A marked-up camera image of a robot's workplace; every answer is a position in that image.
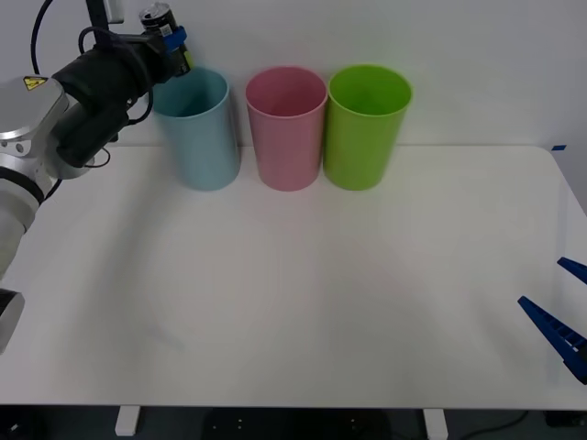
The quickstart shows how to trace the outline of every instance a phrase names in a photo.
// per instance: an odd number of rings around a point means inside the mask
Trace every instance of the blue clamp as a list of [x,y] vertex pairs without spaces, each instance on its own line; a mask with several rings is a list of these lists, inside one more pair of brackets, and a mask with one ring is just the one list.
[[[561,258],[558,264],[587,284],[587,267],[568,258]],[[583,385],[587,385],[587,339],[566,326],[550,313],[521,297],[518,303],[528,317],[542,332],[542,335],[557,350],[564,364]]]
[[167,53],[173,52],[179,48],[185,42],[185,39],[187,39],[187,34],[185,33],[183,26],[179,26],[172,34],[163,37],[163,41],[167,47]]

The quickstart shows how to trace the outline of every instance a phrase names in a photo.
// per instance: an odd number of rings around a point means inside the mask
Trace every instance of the table leg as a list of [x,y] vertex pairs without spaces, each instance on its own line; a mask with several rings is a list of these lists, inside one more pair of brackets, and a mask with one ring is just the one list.
[[428,440],[447,440],[449,438],[444,410],[424,410],[424,422]]
[[116,435],[119,437],[130,437],[137,432],[138,416],[140,406],[121,406],[116,419]]

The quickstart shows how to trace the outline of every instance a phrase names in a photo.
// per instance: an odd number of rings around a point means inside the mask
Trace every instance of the white table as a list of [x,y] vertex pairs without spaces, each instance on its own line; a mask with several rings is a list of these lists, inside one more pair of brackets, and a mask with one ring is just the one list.
[[5,278],[0,403],[587,410],[526,295],[587,334],[587,218],[550,154],[400,147],[384,182],[219,192],[165,148],[65,182]]

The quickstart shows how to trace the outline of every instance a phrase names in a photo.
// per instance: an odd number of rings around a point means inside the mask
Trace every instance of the warning label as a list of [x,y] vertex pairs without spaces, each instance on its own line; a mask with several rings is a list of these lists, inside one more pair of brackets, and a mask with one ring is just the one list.
[[47,78],[42,78],[40,76],[25,76],[24,80],[29,92],[47,82]]

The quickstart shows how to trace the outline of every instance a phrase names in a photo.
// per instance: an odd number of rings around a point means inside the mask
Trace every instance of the can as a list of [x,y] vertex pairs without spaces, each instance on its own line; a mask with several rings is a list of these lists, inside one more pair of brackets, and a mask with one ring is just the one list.
[[[138,17],[143,28],[149,34],[167,37],[178,28],[172,9],[166,3],[156,2],[140,11]],[[176,76],[185,75],[193,68],[192,56],[185,47],[185,44],[182,43],[170,55],[173,63],[177,66]]]

